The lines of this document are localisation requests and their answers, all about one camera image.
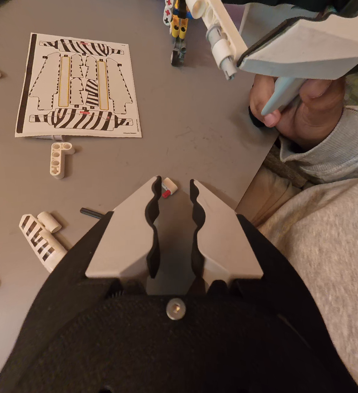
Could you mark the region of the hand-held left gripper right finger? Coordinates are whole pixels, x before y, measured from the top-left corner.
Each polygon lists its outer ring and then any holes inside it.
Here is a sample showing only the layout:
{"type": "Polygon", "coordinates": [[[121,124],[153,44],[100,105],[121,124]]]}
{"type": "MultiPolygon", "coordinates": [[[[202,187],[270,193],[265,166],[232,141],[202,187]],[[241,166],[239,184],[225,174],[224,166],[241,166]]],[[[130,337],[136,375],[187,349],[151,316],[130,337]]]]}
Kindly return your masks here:
{"type": "Polygon", "coordinates": [[[196,224],[191,268],[209,287],[237,279],[261,279],[263,270],[235,211],[199,181],[190,181],[192,219],[196,224]]]}

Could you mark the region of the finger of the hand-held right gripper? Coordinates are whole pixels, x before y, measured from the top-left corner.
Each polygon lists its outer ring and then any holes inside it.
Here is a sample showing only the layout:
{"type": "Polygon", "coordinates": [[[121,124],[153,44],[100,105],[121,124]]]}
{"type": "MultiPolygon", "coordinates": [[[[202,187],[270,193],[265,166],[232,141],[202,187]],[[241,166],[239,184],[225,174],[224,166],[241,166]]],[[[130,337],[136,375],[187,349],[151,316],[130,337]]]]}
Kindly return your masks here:
{"type": "Polygon", "coordinates": [[[335,80],[358,65],[358,10],[352,17],[291,18],[252,45],[243,71],[274,77],[335,80]]]}
{"type": "Polygon", "coordinates": [[[344,12],[351,2],[348,0],[222,1],[248,47],[290,18],[322,18],[328,12],[344,12]]]}

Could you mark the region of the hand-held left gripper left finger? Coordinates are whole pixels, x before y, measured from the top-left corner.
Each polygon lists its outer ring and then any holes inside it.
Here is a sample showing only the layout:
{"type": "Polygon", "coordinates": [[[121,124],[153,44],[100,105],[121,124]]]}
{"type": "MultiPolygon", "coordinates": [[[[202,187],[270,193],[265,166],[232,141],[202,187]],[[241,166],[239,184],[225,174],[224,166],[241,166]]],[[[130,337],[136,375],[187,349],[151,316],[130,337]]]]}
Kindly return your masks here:
{"type": "Polygon", "coordinates": [[[154,279],[160,266],[157,228],[162,179],[153,176],[115,209],[86,270],[88,278],[154,279]]]}

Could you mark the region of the white lego connector with holes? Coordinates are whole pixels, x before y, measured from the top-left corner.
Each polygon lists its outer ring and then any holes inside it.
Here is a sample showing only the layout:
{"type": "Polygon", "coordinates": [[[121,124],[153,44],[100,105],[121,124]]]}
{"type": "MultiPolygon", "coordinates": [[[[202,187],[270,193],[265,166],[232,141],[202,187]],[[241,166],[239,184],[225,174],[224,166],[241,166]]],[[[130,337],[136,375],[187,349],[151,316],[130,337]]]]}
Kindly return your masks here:
{"type": "Polygon", "coordinates": [[[202,19],[207,31],[212,24],[218,24],[230,43],[231,52],[234,56],[234,64],[237,70],[239,58],[247,51],[235,24],[231,20],[224,4],[220,0],[187,0],[187,6],[194,19],[202,19]]]}

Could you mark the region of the light grey lego axle pin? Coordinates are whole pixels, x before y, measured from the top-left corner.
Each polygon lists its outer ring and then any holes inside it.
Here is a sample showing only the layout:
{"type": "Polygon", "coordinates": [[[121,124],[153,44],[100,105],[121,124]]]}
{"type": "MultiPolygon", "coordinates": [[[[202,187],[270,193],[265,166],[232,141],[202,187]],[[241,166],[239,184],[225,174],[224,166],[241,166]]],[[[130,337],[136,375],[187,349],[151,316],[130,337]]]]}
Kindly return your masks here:
{"type": "MultiPolygon", "coordinates": [[[[226,34],[222,32],[221,27],[218,24],[212,24],[206,32],[206,39],[209,41],[211,48],[221,38],[224,38],[228,41],[226,34]]],[[[234,59],[232,61],[230,59],[225,59],[222,63],[221,70],[223,71],[225,78],[228,81],[232,80],[237,72],[236,66],[234,64],[234,59]]]]}

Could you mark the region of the short white lego connector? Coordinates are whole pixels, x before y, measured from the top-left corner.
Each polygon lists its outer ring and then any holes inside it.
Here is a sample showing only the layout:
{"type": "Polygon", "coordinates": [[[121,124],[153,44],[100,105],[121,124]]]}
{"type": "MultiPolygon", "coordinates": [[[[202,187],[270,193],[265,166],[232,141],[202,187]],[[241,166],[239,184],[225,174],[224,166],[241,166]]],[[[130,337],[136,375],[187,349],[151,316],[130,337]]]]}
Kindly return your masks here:
{"type": "Polygon", "coordinates": [[[171,179],[169,179],[169,178],[163,179],[163,180],[162,180],[162,183],[161,183],[161,186],[162,186],[162,189],[163,189],[162,194],[163,194],[167,189],[169,189],[169,190],[171,191],[171,193],[172,193],[171,195],[173,195],[173,194],[177,191],[177,189],[178,189],[177,185],[176,185],[171,179]]]}

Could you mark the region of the white lego tube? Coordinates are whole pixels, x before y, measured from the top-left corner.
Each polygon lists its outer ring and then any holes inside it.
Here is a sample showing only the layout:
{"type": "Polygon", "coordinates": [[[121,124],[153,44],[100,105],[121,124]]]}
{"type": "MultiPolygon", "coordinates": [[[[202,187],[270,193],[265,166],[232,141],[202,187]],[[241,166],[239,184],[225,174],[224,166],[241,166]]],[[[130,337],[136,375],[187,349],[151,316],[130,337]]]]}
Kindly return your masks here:
{"type": "Polygon", "coordinates": [[[47,211],[38,214],[37,219],[49,233],[56,233],[62,228],[62,225],[47,211]]]}

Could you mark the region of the striped lego piece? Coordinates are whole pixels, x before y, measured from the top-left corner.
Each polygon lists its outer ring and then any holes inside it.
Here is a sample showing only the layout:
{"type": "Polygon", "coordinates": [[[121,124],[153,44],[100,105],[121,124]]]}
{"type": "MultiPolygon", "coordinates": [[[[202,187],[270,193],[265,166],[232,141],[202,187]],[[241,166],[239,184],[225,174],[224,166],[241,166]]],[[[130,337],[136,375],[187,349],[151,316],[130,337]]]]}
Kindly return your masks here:
{"type": "Polygon", "coordinates": [[[54,233],[49,233],[32,214],[21,217],[19,228],[42,265],[49,273],[53,272],[67,253],[54,233]]]}

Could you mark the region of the yellow black lego model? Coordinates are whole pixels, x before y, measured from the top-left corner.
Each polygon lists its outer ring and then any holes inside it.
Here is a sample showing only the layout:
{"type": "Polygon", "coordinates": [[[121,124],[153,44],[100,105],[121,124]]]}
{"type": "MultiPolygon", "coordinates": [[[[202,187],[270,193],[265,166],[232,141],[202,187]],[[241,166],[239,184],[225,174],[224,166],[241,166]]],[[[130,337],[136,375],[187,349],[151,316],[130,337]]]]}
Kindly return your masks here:
{"type": "Polygon", "coordinates": [[[188,21],[192,19],[185,0],[165,0],[163,22],[170,28],[173,39],[171,65],[181,67],[185,61],[187,51],[186,32],[188,21]]]}

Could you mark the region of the white lego L-beam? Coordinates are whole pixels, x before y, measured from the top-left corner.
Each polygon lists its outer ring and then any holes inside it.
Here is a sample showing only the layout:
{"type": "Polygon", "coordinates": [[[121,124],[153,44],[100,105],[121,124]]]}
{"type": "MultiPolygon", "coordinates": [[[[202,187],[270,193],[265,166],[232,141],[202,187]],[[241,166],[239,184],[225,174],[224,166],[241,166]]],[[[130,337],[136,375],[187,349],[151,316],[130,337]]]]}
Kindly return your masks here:
{"type": "Polygon", "coordinates": [[[73,155],[75,149],[69,142],[55,142],[51,145],[50,175],[55,179],[63,179],[65,175],[65,158],[73,155]]]}

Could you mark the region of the person's right hand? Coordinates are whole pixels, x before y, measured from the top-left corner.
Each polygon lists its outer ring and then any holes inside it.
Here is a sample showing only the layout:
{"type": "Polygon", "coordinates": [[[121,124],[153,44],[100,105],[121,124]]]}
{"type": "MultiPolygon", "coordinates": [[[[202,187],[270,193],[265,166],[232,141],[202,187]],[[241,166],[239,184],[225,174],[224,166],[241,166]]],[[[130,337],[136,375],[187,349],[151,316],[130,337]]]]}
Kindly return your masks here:
{"type": "Polygon", "coordinates": [[[299,91],[299,101],[283,111],[262,115],[261,110],[275,91],[275,79],[255,75],[250,90],[251,113],[266,127],[275,127],[288,140],[309,151],[324,141],[338,124],[346,91],[346,78],[336,80],[309,79],[299,91]]]}

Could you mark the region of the person's grey sweatshirt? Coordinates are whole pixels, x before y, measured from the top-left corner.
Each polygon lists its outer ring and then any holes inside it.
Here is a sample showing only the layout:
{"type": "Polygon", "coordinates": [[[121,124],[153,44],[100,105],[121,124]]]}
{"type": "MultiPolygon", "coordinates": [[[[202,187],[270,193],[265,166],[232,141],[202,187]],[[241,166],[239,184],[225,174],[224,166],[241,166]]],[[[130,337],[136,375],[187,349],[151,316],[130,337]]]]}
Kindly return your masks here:
{"type": "Polygon", "coordinates": [[[358,384],[358,178],[302,191],[259,229],[306,284],[358,384]]]}

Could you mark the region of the zebra sticker sheet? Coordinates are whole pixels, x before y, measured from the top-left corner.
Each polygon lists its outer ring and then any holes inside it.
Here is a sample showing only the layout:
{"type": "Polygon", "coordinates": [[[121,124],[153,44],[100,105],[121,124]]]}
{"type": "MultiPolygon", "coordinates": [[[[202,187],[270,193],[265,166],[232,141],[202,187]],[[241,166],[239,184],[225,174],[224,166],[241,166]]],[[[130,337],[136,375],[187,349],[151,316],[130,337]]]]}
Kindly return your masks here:
{"type": "Polygon", "coordinates": [[[15,137],[142,138],[129,45],[31,33],[15,137]]]}

